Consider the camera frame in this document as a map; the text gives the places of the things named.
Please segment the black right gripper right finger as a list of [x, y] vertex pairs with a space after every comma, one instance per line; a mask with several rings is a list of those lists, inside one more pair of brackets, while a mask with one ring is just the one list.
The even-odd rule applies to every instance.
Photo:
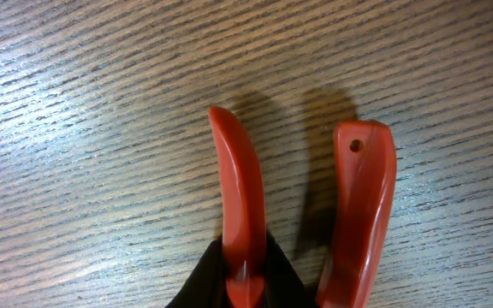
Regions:
[[315, 308], [302, 280], [270, 232], [266, 233], [264, 306], [267, 308]]

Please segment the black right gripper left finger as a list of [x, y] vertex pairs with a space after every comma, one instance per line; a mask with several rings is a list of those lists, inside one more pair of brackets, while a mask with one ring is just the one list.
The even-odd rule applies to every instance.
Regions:
[[229, 307], [225, 290], [222, 238], [213, 240], [166, 308]]

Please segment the red handled cutters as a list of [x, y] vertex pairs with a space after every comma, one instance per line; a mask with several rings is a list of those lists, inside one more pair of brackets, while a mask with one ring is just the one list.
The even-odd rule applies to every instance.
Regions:
[[[260, 307], [269, 278], [264, 184], [252, 142], [230, 111], [211, 107], [223, 200], [225, 289], [233, 307]], [[389, 127], [378, 121], [336, 125], [338, 188], [330, 259], [316, 294], [322, 307], [364, 307], [377, 274], [396, 181], [396, 154]]]

